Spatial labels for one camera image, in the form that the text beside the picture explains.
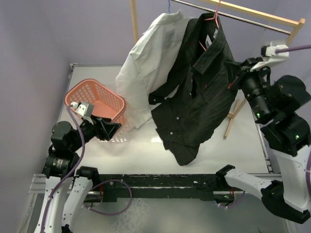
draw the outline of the white table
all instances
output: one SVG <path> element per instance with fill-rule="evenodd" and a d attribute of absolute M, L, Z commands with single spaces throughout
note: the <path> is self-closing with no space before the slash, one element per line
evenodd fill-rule
<path fill-rule="evenodd" d="M 119 70 L 120 67 L 75 67 L 69 90 L 80 81 L 92 78 L 115 91 Z M 242 97 L 242 92 L 238 93 L 237 98 Z M 73 125 L 65 107 L 60 120 Z M 197 158 L 187 166 L 179 166 L 174 155 L 164 149 L 154 123 L 123 134 L 122 142 L 92 139 L 86 145 L 80 165 L 97 167 L 100 174 L 212 174 L 227 164 L 248 173 L 268 173 L 261 137 L 249 105 L 242 108 L 228 138 L 223 139 L 228 122 L 225 119 L 212 138 L 201 144 Z"/>

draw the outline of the clothing rack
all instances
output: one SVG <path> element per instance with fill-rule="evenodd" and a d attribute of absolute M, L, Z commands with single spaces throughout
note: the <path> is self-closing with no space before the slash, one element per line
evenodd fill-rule
<path fill-rule="evenodd" d="M 194 5 L 192 3 L 181 1 L 181 0 L 170 0 L 170 1 L 177 2 L 177 3 L 180 3 L 182 5 L 186 5 L 186 6 L 189 6 L 189 7 L 197 8 L 197 9 L 208 11 L 208 12 L 213 12 L 213 13 L 216 12 L 215 10 L 212 10 L 212 9 L 209 9 L 209 8 L 206 8 L 206 7 L 202 7 L 202 6 L 198 6 L 198 5 Z M 206 2 L 206 3 L 210 3 L 210 4 L 213 4 L 213 5 L 218 5 L 218 3 L 219 3 L 219 0 L 200 0 L 200 1 Z M 137 12 L 136 12 L 136 0 L 130 0 L 130 5 L 131 5 L 131 13 L 132 13 L 132 25 L 133 25 L 134 42 L 136 43 L 138 41 L 138 39 L 139 39 L 139 36 L 138 36 L 138 24 L 137 24 Z M 218 12 L 218 14 L 220 16 L 224 16 L 224 17 L 232 18 L 234 20 L 241 21 L 241 22 L 245 22 L 245 23 L 249 23 L 249 24 L 252 24 L 252 25 L 256 25 L 256 26 L 259 26 L 259 27 L 262 27 L 262 28 L 266 28 L 266 29 L 271 30 L 271 31 L 287 34 L 288 35 L 288 37 L 286 39 L 286 44 L 287 45 L 290 45 L 290 43 L 293 41 L 294 37 L 298 34 L 298 32 L 300 31 L 300 29 L 302 28 L 302 26 L 305 24 L 305 21 L 306 21 L 304 18 L 301 18 L 299 21 L 294 21 L 294 20 L 290 20 L 290 19 L 287 19 L 287 18 L 282 18 L 282 17 L 274 16 L 274 15 L 271 15 L 271 14 L 268 14 L 268 13 L 256 11 L 256 10 L 253 10 L 253 9 L 250 9 L 250 8 L 238 6 L 238 5 L 235 5 L 235 4 L 232 4 L 232 3 L 229 3 L 229 2 L 224 2 L 224 1 L 221 1 L 220 8 L 227 8 L 227 9 L 230 9 L 230 10 L 234 10 L 236 12 L 244 13 L 246 15 L 250 15 L 250 16 L 253 16 L 253 17 L 257 17 L 257 18 L 262 18 L 262 19 L 265 19 L 265 20 L 270 21 L 270 22 L 279 23 L 281 25 L 292 27 L 293 30 L 291 32 L 288 32 L 286 30 L 282 30 L 282 29 L 279 29 L 279 28 L 271 27 L 271 26 L 266 25 L 266 24 L 258 23 L 258 22 L 255 22 L 255 21 L 251 21 L 251 20 L 248 20 L 248 19 L 245 19 L 245 18 L 233 16 L 233 15 L 226 14 L 226 13 L 223 13 L 223 12 Z M 230 132 L 231 127 L 232 127 L 232 124 L 233 124 L 233 120 L 237 116 L 239 111 L 243 108 L 245 103 L 246 103 L 246 99 L 243 99 L 242 101 L 241 100 L 237 100 L 235 108 L 234 108 L 234 111 L 230 112 L 228 114 L 227 117 L 230 118 L 230 122 L 229 122 L 227 130 L 225 132 L 224 139 L 226 139 L 228 137 L 229 132 Z"/>

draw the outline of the clothes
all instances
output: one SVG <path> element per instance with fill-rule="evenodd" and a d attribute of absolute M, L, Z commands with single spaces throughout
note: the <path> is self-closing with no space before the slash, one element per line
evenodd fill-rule
<path fill-rule="evenodd" d="M 126 102 L 130 128 L 139 128 L 151 118 L 148 95 L 166 82 L 189 20 L 180 11 L 161 14 L 126 58 L 116 77 L 116 88 Z"/>
<path fill-rule="evenodd" d="M 233 61 L 229 45 L 213 13 L 191 19 L 167 82 L 149 95 L 149 103 L 162 102 L 152 111 L 157 132 L 180 165 L 195 159 L 199 145 L 210 139 L 229 113 L 236 91 L 228 90 L 234 77 L 224 62 Z M 199 44 L 210 44 L 206 51 Z M 164 99 L 178 86 L 172 98 Z"/>

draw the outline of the laundry basket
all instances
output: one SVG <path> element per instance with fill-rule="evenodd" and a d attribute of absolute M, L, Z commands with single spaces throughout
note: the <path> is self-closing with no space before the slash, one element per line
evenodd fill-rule
<path fill-rule="evenodd" d="M 121 123 L 122 127 L 118 132 L 127 130 L 125 101 L 97 80 L 85 79 L 71 89 L 65 96 L 66 106 L 73 101 L 92 103 L 94 116 L 110 118 L 112 122 Z"/>

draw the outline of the black shirt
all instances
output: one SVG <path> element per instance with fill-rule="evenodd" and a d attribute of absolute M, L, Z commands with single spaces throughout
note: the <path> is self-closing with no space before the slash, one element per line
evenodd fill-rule
<path fill-rule="evenodd" d="M 180 165 L 195 159 L 199 145 L 226 118 L 237 94 L 227 89 L 233 77 L 228 80 L 224 62 L 233 56 L 220 20 L 219 28 L 214 20 L 204 21 L 213 15 L 189 21 L 167 82 L 149 95 L 150 104 L 162 103 L 151 112 L 156 131 Z M 199 40 L 205 45 L 207 35 L 212 43 L 204 51 Z M 175 95 L 165 100 L 177 86 Z"/>

